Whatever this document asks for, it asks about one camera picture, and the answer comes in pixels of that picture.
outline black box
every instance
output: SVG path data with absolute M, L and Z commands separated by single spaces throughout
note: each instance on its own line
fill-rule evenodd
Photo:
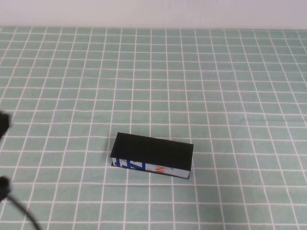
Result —
M 117 133 L 112 166 L 189 178 L 192 144 Z

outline dark object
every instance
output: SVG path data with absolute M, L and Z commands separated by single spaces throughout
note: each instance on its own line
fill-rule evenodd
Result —
M 5 114 L 0 112 L 0 139 L 2 136 L 8 131 L 11 126 L 11 116 L 9 114 Z M 7 198 L 11 201 L 22 213 L 24 213 L 29 220 L 31 220 L 33 226 L 36 230 L 42 230 L 42 228 L 38 225 L 34 216 L 28 211 L 20 202 L 17 201 L 12 195 L 10 195 L 11 187 L 10 180 L 2 176 L 0 177 L 0 202 Z
M 0 112 L 0 139 L 8 131 L 11 126 L 11 116 Z
M 189 178 L 193 145 L 118 133 L 111 152 L 112 165 Z
M 41 230 L 40 226 L 38 225 L 37 221 L 35 220 L 34 216 L 31 214 L 30 211 L 26 209 L 16 198 L 10 195 L 10 180 L 5 176 L 0 177 L 0 202 L 7 198 L 11 201 L 22 213 L 24 213 L 29 220 L 33 223 L 33 226 L 36 230 Z

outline green grid tablecloth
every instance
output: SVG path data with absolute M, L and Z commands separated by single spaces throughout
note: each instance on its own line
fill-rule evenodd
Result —
M 306 81 L 306 31 L 1 27 L 0 175 L 47 230 L 307 230 Z M 190 179 L 111 167 L 119 131 Z

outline orange letter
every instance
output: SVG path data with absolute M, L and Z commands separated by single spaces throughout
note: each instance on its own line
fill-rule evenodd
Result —
M 158 172 L 158 173 L 164 173 L 164 166 L 158 166 L 158 165 L 156 165 L 156 166 L 155 166 L 155 170 L 156 170 L 156 172 Z

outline black lid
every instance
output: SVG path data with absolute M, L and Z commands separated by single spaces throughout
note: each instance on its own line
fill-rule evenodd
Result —
M 193 145 L 118 133 L 110 157 L 191 170 Z

